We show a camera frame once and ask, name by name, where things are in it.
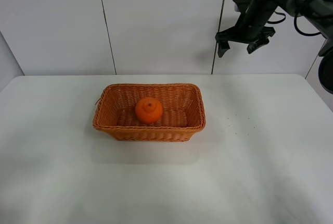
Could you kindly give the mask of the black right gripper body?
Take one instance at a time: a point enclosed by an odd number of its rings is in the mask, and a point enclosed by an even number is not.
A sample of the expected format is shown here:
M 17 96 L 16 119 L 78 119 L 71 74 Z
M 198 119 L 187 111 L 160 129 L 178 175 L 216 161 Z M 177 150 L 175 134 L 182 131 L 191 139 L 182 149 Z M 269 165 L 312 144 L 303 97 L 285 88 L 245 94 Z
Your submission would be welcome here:
M 269 38 L 275 34 L 272 27 L 265 25 L 277 8 L 270 0 L 233 0 L 240 12 L 236 24 L 215 35 L 216 41 L 228 41 L 249 44 L 259 37 Z

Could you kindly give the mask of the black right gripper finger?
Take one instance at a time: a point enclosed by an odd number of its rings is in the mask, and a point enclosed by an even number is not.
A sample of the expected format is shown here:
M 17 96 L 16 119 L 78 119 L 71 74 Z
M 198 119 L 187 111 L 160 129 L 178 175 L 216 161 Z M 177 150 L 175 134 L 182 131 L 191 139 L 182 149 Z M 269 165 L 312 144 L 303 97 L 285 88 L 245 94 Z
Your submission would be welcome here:
M 218 57 L 223 57 L 223 55 L 230 49 L 230 45 L 228 41 L 218 41 L 217 42 L 217 54 Z
M 251 42 L 247 46 L 247 52 L 248 54 L 252 54 L 254 51 L 256 51 L 258 48 L 265 46 L 269 43 L 269 39 L 265 37 L 259 37 L 255 41 Z

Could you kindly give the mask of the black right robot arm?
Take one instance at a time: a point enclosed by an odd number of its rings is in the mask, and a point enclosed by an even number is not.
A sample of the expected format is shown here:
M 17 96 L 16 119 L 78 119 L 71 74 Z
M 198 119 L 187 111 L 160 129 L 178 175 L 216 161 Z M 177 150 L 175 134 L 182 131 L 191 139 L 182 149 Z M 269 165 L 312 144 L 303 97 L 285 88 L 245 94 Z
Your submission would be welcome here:
M 306 18 L 317 30 L 317 35 L 326 39 L 318 55 L 322 61 L 318 67 L 321 86 L 332 93 L 332 0 L 233 0 L 240 16 L 234 26 L 215 35 L 217 54 L 223 57 L 230 49 L 230 42 L 247 44 L 248 54 L 267 45 L 275 34 L 272 27 L 279 21 L 270 21 L 276 8 L 283 9 L 282 16 L 293 17 L 294 29 L 303 36 L 311 36 L 301 31 L 297 25 L 299 17 Z

